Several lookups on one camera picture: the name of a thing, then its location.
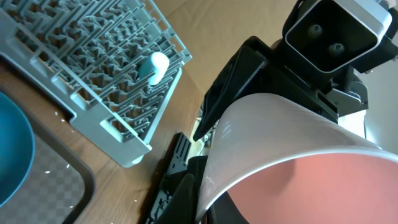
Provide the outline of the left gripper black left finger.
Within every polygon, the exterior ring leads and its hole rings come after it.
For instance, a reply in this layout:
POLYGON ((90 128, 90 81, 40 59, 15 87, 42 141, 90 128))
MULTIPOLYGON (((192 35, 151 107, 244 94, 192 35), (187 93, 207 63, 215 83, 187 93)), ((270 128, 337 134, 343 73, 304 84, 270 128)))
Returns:
POLYGON ((194 175, 186 174, 155 224, 194 224, 198 189, 194 175))

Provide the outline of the white and pink cup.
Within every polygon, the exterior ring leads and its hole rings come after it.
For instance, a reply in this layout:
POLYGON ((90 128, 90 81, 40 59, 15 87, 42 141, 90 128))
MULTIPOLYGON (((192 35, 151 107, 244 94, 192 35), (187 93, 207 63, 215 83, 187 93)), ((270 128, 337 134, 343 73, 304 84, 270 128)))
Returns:
POLYGON ((249 223, 396 223, 397 156, 293 101, 256 93, 221 115, 195 220, 224 193, 249 223))

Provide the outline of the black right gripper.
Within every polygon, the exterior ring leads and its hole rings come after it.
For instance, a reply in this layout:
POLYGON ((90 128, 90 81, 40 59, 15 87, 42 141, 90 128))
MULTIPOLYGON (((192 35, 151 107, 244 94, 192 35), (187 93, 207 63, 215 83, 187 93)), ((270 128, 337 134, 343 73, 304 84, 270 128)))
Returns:
POLYGON ((262 72, 266 55, 280 43, 271 46, 260 38, 248 38, 229 59, 205 94, 200 124, 193 140, 202 138, 236 100, 254 93, 279 94, 310 111, 337 123, 339 118, 365 112, 368 106, 368 89, 349 66, 332 78, 323 88, 315 87, 287 67, 281 68, 284 87, 276 91, 270 77, 262 72))

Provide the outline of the light blue cup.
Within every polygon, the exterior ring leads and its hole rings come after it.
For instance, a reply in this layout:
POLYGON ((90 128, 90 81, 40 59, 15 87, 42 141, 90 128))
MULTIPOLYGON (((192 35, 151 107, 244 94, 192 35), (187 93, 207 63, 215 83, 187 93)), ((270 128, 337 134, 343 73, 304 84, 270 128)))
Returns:
POLYGON ((157 85, 164 77, 170 65, 170 60, 162 52, 154 52, 144 60, 139 68, 139 78, 148 78, 149 85, 157 85))

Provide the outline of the large blue bowl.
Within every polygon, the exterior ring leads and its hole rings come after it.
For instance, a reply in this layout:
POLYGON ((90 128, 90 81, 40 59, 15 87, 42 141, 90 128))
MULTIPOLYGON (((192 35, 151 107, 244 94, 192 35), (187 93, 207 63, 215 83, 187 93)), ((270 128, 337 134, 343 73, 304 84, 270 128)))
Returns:
POLYGON ((32 167, 35 140, 25 113, 1 93, 1 205, 18 191, 32 167))

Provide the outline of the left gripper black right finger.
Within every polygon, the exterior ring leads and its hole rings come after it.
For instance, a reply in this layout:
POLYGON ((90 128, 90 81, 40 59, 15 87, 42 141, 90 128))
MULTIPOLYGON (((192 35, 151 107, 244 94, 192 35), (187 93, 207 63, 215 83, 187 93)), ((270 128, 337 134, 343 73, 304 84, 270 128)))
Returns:
POLYGON ((249 224, 227 192, 208 209, 209 224, 249 224))

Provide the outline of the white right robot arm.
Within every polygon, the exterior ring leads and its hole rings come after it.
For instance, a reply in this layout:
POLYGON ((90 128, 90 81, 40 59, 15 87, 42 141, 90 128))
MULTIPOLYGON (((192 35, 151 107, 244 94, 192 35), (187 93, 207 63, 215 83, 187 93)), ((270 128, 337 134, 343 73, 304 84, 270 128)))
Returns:
POLYGON ((193 135, 194 141, 206 135, 236 100, 255 93, 272 93, 326 119, 339 122, 342 127, 375 144, 388 149, 397 145, 397 139, 392 136, 392 132, 397 129, 397 107, 381 101, 379 81, 368 79, 367 83, 363 83, 355 75, 351 91, 362 99, 369 96, 374 105, 370 108, 363 101, 360 110, 343 114, 338 104, 347 103, 346 96, 334 100, 308 86, 286 68, 274 65, 273 53, 273 49, 257 37, 250 37, 243 43, 205 94, 201 121, 193 135))

